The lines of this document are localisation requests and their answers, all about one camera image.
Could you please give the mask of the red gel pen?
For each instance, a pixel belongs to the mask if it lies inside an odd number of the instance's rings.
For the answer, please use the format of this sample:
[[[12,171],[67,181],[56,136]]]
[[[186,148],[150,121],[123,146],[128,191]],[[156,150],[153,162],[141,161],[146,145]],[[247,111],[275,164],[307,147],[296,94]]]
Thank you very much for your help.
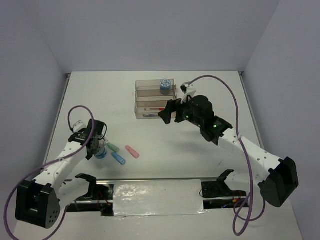
[[[144,108],[145,111],[163,111],[164,107],[157,107],[157,108]]]

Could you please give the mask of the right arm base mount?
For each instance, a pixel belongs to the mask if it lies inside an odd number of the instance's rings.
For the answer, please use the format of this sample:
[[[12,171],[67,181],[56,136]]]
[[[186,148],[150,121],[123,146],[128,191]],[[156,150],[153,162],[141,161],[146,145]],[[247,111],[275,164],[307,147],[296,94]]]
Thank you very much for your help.
[[[201,182],[199,195],[205,210],[230,209],[247,197],[244,190],[232,190],[226,184],[227,177],[233,172],[233,169],[227,169],[217,179]]]

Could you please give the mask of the blue tape roll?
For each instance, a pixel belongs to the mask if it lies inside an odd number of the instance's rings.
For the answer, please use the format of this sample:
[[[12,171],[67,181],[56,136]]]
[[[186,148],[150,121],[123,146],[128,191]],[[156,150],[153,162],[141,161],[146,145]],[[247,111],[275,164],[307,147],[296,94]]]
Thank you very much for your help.
[[[171,89],[171,81],[169,79],[161,79],[159,82],[159,90],[162,95],[169,95]]]
[[[108,151],[106,148],[106,144],[107,142],[105,140],[99,141],[97,152],[94,155],[96,159],[103,159],[107,156]]]

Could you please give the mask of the blue correction tape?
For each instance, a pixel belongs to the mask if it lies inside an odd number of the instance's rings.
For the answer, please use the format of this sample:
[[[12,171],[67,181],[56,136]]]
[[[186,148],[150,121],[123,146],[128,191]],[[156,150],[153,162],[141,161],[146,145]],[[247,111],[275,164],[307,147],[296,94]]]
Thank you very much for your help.
[[[112,152],[111,156],[122,166],[126,164],[126,160],[121,157],[117,152]]]

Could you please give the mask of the pink correction tape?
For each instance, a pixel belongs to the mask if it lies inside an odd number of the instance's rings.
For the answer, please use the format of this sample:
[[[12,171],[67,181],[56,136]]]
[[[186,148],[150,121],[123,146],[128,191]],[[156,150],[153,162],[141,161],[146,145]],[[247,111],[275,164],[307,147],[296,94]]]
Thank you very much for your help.
[[[125,149],[130,153],[131,156],[133,156],[135,159],[140,157],[140,154],[134,150],[131,146],[126,145]]]

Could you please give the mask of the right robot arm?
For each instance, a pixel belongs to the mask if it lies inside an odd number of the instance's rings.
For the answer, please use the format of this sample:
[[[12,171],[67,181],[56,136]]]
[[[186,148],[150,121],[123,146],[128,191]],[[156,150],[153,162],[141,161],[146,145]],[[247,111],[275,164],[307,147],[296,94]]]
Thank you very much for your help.
[[[270,205],[281,207],[298,187],[297,166],[293,159],[281,159],[241,136],[230,123],[215,115],[207,97],[198,95],[185,102],[169,100],[158,116],[168,125],[172,114],[175,114],[176,123],[188,121],[197,126],[206,141],[238,157],[248,157],[260,179],[260,194]]]

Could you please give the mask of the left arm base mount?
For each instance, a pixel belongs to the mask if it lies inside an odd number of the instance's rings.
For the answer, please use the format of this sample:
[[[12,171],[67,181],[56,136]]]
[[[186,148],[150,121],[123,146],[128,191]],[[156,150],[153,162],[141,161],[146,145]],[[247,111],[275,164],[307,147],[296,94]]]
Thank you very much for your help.
[[[114,216],[114,184],[97,184],[92,196],[81,196],[69,205],[68,213],[98,213],[102,217]]]

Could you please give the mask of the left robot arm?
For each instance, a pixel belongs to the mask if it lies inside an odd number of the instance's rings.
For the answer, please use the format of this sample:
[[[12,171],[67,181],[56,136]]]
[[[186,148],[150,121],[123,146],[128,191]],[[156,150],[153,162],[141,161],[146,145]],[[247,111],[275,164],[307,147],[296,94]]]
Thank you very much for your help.
[[[71,181],[68,176],[83,160],[105,152],[104,129],[99,120],[88,124],[78,121],[57,162],[51,161],[38,176],[24,180],[17,188],[15,218],[45,229],[51,228],[62,209],[77,198],[91,200],[97,196],[97,179],[79,173]]]

